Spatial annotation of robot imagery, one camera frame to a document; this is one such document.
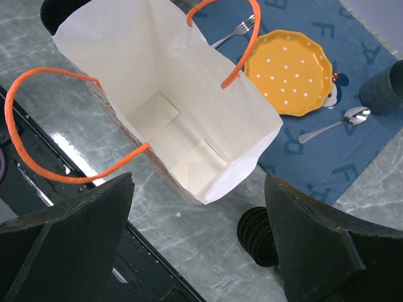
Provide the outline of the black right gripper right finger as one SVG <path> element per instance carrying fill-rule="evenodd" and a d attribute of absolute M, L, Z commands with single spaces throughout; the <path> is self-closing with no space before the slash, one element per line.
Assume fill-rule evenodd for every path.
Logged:
<path fill-rule="evenodd" d="M 349 215 L 268 174 L 288 301 L 402 301 L 402 231 Z"/>

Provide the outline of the beige paper takeout bag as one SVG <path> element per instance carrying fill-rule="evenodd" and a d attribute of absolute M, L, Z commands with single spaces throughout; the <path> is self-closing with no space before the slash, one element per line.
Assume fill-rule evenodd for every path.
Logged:
<path fill-rule="evenodd" d="M 59 52 L 169 185 L 194 204 L 225 196 L 256 167 L 282 119 L 171 1 L 88 1 L 52 36 Z"/>

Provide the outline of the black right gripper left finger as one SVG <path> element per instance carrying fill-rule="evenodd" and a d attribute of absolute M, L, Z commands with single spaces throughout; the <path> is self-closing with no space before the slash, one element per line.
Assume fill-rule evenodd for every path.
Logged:
<path fill-rule="evenodd" d="M 134 192 L 129 172 L 1 225 L 1 301 L 103 301 Z"/>

